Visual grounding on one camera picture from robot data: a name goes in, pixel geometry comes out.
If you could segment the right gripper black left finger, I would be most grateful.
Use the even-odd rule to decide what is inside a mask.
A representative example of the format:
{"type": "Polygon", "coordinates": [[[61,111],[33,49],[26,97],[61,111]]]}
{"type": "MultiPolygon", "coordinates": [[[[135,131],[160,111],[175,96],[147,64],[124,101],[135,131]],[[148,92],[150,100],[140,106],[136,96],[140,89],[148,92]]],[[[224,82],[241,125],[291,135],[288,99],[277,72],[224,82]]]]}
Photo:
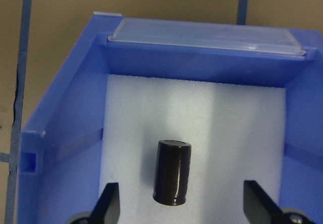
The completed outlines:
{"type": "Polygon", "coordinates": [[[107,183],[91,212],[75,214],[66,223],[118,223],[119,217],[119,183],[107,183]]]}

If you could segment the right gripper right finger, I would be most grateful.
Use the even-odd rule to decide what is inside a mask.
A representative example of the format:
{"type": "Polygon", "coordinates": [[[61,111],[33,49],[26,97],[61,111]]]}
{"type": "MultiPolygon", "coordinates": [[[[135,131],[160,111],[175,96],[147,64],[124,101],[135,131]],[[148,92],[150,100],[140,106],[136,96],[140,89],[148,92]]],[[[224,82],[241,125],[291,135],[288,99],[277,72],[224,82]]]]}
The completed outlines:
{"type": "Polygon", "coordinates": [[[255,180],[243,183],[243,212],[249,223],[314,223],[298,210],[281,209],[255,180]]]}

